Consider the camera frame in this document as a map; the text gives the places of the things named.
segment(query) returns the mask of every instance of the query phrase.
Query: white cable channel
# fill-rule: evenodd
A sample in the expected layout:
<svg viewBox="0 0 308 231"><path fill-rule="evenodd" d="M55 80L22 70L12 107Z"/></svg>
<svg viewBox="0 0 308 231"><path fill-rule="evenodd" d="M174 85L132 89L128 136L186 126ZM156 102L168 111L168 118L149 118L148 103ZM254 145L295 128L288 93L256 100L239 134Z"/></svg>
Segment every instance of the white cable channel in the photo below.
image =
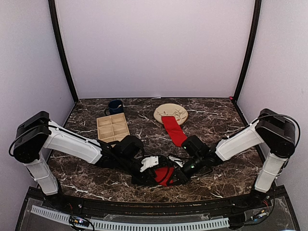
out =
<svg viewBox="0 0 308 231"><path fill-rule="evenodd" d="M35 205L32 206L31 213L69 225L69 215L65 213L52 211ZM228 218L178 224L133 224L96 219L91 219L90 221L94 225L96 231L204 231L229 227Z"/></svg>

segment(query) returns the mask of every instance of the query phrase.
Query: white backdrop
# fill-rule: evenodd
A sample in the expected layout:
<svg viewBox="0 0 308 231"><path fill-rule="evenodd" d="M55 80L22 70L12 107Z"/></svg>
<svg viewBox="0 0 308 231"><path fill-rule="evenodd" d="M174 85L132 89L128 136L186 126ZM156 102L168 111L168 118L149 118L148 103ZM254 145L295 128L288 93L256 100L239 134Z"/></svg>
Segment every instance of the white backdrop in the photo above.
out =
<svg viewBox="0 0 308 231"><path fill-rule="evenodd" d="M80 98L229 97L254 0L58 0Z"/></svg>

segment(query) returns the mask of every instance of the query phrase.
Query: red fabric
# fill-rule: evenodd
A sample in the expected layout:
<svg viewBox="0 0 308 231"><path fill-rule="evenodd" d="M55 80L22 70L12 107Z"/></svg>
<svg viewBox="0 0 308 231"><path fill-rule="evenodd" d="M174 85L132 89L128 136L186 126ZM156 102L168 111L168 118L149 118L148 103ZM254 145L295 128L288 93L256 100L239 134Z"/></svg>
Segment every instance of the red fabric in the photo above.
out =
<svg viewBox="0 0 308 231"><path fill-rule="evenodd" d="M160 182L163 178L165 178L159 184L163 185L163 186L167 186L167 182L168 182L169 178L171 177L173 170L174 170L174 167L170 167L168 175L166 176L167 171L168 171L168 167L161 167L161 168L155 169L155 173L157 175L157 177L155 178L156 182Z"/></svg>
<svg viewBox="0 0 308 231"><path fill-rule="evenodd" d="M183 130L178 125L177 121L175 120L175 117L162 116L162 121L173 143L176 146L181 147L182 143L187 139L187 136L185 136Z"/></svg>

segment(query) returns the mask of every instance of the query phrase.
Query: white wall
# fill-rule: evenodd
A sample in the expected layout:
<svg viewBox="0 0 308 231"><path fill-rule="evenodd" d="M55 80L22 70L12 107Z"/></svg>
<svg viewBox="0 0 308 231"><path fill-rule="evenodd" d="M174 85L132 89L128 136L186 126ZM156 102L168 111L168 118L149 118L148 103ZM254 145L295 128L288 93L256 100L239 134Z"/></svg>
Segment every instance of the white wall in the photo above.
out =
<svg viewBox="0 0 308 231"><path fill-rule="evenodd" d="M29 185L26 168L8 154L19 124L41 110L62 124L73 107L47 0L3 0L0 6L0 223L13 231Z"/></svg>
<svg viewBox="0 0 308 231"><path fill-rule="evenodd" d="M294 117L302 138L278 178L308 230L308 2L263 1L252 59L239 106L248 121L263 108Z"/></svg>
<svg viewBox="0 0 308 231"><path fill-rule="evenodd" d="M254 0L57 0L80 98L229 97Z"/></svg>

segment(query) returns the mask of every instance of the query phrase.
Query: wooden tray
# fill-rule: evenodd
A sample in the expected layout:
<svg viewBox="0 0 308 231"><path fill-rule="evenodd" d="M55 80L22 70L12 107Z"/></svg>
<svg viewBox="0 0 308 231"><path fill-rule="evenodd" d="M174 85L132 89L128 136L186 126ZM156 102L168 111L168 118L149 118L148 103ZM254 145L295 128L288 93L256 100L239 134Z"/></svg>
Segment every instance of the wooden tray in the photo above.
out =
<svg viewBox="0 0 308 231"><path fill-rule="evenodd" d="M124 113L96 119L98 139L104 142L121 141L129 135Z"/></svg>

